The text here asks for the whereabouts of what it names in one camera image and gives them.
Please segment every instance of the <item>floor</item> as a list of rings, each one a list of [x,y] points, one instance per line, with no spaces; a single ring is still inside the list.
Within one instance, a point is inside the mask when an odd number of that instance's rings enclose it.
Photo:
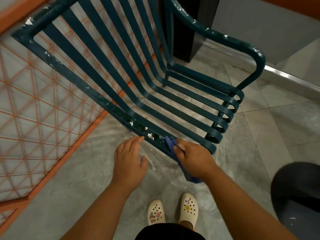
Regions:
[[[212,58],[208,48],[202,48],[186,66],[234,86],[248,76]],[[293,161],[320,164],[320,104],[274,85],[259,84],[261,86],[254,82],[244,89],[245,99],[217,146],[214,158],[235,182],[275,216],[270,180],[277,170]],[[156,105],[144,102],[178,120]],[[185,121],[179,122],[194,129]],[[183,137],[171,127],[163,126],[177,137]],[[133,133],[108,115],[0,239],[59,239],[110,183],[114,150],[123,139],[131,136]],[[149,169],[141,186],[126,202],[114,239],[134,239],[148,224],[147,208],[154,199],[162,201],[167,221],[176,222],[179,199],[184,192],[194,194],[198,200],[196,231],[206,239],[231,239],[206,185],[187,182],[174,161],[146,142],[142,143],[140,154],[149,159]]]

